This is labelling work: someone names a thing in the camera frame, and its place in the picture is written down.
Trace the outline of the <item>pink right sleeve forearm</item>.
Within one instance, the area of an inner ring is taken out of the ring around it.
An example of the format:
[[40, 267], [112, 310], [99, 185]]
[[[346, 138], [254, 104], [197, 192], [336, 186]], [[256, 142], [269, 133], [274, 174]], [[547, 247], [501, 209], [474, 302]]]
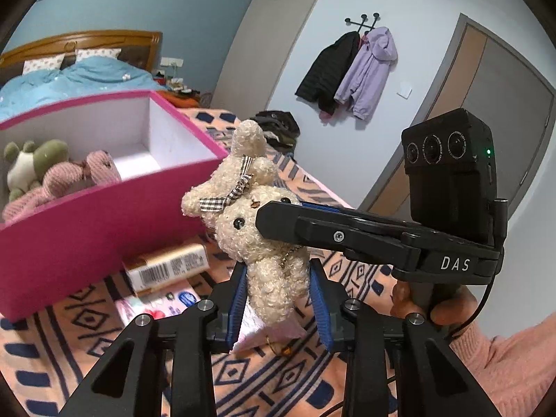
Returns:
[[555, 316], [511, 337], [475, 324], [450, 344], [503, 416], [530, 416], [555, 380]]

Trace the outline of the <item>person's right hand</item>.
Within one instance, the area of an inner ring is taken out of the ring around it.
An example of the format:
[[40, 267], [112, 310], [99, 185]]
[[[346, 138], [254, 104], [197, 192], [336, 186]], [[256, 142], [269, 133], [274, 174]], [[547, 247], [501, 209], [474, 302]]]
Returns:
[[460, 286], [450, 299], [440, 302], [430, 312], [414, 303], [410, 284], [398, 281], [393, 288], [390, 315], [405, 318], [410, 313], [429, 315], [431, 321], [441, 327], [453, 327], [466, 322], [478, 307], [477, 299], [465, 286]]

